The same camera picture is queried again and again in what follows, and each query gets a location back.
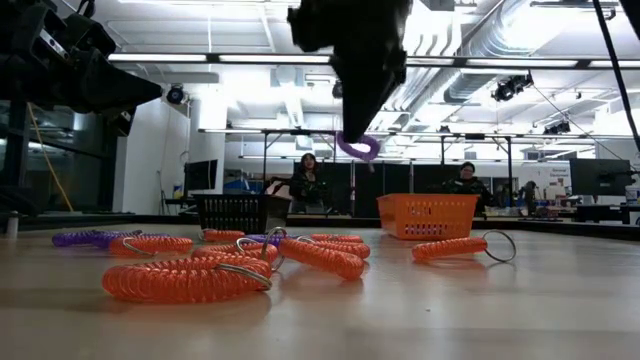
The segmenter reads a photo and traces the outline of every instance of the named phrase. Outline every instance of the orange plastic basket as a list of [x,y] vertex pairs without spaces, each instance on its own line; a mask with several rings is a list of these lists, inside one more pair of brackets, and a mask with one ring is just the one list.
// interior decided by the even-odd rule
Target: orange plastic basket
[[387,233],[403,240],[468,237],[476,195],[391,194],[378,198],[380,221]]

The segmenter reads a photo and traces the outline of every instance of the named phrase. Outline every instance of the black plastic basket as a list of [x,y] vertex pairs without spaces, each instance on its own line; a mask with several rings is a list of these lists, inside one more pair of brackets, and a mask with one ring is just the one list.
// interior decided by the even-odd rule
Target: black plastic basket
[[291,200],[273,195],[194,194],[200,227],[262,234],[285,226]]

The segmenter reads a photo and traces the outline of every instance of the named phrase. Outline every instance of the basket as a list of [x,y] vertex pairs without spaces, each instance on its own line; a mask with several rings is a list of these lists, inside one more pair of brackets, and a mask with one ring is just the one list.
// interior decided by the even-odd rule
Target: basket
[[391,194],[378,198],[385,232],[403,240],[447,240],[471,233],[477,195]]
[[285,226],[291,200],[273,195],[194,194],[200,227],[262,234]]

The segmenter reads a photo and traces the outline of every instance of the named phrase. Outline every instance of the robotic arm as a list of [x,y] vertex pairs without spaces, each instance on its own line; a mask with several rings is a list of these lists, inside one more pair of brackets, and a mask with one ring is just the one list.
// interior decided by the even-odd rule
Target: robotic arm
[[406,78],[402,48],[412,0],[302,0],[287,21],[304,52],[333,46],[330,64],[340,78],[344,140],[355,143]]
[[116,44],[86,1],[85,14],[63,20],[49,0],[0,0],[0,99],[94,112],[126,136],[136,107],[162,88],[107,61]]

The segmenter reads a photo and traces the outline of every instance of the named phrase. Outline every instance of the fluorescent light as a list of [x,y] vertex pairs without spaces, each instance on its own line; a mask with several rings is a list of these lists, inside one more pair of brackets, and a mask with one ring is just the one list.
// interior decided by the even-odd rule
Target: fluorescent light
[[219,5],[219,6],[299,6],[300,1],[259,1],[259,0],[118,0],[121,4],[149,5]]
[[313,64],[326,65],[327,55],[220,55],[222,63],[240,64]]
[[199,132],[217,134],[261,134],[259,129],[198,129]]
[[463,74],[478,75],[528,75],[527,70],[508,70],[508,69],[460,69]]
[[578,60],[556,60],[556,59],[469,59],[467,66],[478,67],[522,67],[522,68],[572,68],[578,64]]
[[410,56],[407,58],[407,66],[451,66],[453,60],[452,58]]
[[[640,60],[620,60],[620,61],[618,61],[618,63],[620,64],[620,68],[621,69],[625,69],[625,68],[640,68]],[[597,60],[597,61],[592,61],[591,64],[589,64],[589,67],[593,67],[593,68],[612,68],[613,64],[611,63],[611,61]]]
[[176,62],[193,63],[207,62],[204,54],[135,54],[117,53],[109,55],[109,61],[114,62]]
[[365,135],[369,136],[388,136],[391,135],[390,131],[367,131]]
[[336,77],[335,75],[329,75],[329,74],[305,74],[304,80],[310,81],[310,82],[323,81],[323,82],[334,83],[336,81]]

